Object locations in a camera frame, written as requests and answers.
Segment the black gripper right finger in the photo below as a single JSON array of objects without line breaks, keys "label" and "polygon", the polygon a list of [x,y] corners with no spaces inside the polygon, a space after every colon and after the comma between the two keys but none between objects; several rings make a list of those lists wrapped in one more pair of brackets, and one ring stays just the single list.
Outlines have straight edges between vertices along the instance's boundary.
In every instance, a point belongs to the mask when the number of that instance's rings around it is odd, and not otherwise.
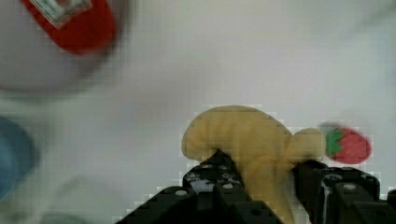
[{"label": "black gripper right finger", "polygon": [[295,194],[312,224],[396,224],[395,195],[380,198],[380,182],[352,167],[306,161],[292,169]]}]

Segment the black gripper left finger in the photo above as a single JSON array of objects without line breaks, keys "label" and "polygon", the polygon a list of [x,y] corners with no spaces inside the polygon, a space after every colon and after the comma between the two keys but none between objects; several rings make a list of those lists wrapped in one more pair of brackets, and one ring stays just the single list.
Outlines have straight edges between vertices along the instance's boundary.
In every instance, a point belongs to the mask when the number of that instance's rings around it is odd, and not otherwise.
[{"label": "black gripper left finger", "polygon": [[189,170],[182,185],[161,190],[116,224],[282,224],[254,201],[231,157],[217,151]]}]

